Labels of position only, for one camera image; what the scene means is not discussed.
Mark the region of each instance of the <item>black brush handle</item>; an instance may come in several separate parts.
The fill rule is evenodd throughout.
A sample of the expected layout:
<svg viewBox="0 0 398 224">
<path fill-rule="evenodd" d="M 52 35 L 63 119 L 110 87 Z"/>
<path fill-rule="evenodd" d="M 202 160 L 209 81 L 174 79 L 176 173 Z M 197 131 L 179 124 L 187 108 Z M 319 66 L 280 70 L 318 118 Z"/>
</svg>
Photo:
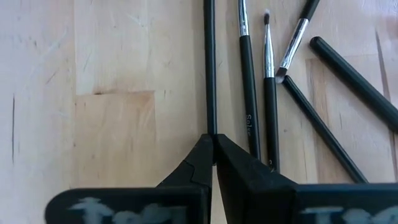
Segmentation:
<svg viewBox="0 0 398 224">
<path fill-rule="evenodd" d="M 204 0 L 207 133 L 217 134 L 215 0 Z"/>
<path fill-rule="evenodd" d="M 321 117 L 319 117 L 318 113 L 312 107 L 310 102 L 308 102 L 306 97 L 293 82 L 293 80 L 288 75 L 286 75 L 282 83 L 286 90 L 289 92 L 289 94 L 292 96 L 298 107 L 300 107 L 308 120 L 311 122 L 315 131 L 323 139 L 330 151 L 336 156 L 340 164 L 347 171 L 348 175 L 353 179 L 353 181 L 358 184 L 369 183 L 368 180 L 366 180 L 365 176 L 362 174 L 362 172 L 355 165 L 353 160 L 349 157 L 347 152 L 343 149 L 343 146 L 341 146 L 341 144 L 328 129 L 326 124 L 322 121 Z"/>
<path fill-rule="evenodd" d="M 398 110 L 321 37 L 310 41 L 312 50 L 334 74 L 388 127 L 398 133 Z"/>
<path fill-rule="evenodd" d="M 307 0 L 303 11 L 301 12 L 300 19 L 308 19 L 311 21 L 311 18 L 318 7 L 319 0 Z"/>
<path fill-rule="evenodd" d="M 239 38 L 243 77 L 244 105 L 246 109 L 246 128 L 249 138 L 250 154 L 261 160 L 260 134 L 257 116 L 256 85 L 254 83 L 253 58 L 250 36 Z"/>
<path fill-rule="evenodd" d="M 268 165 L 276 172 L 279 166 L 279 137 L 278 137 L 278 111 L 275 78 L 264 79 L 265 109 L 266 109 L 266 136 Z"/>
</svg>

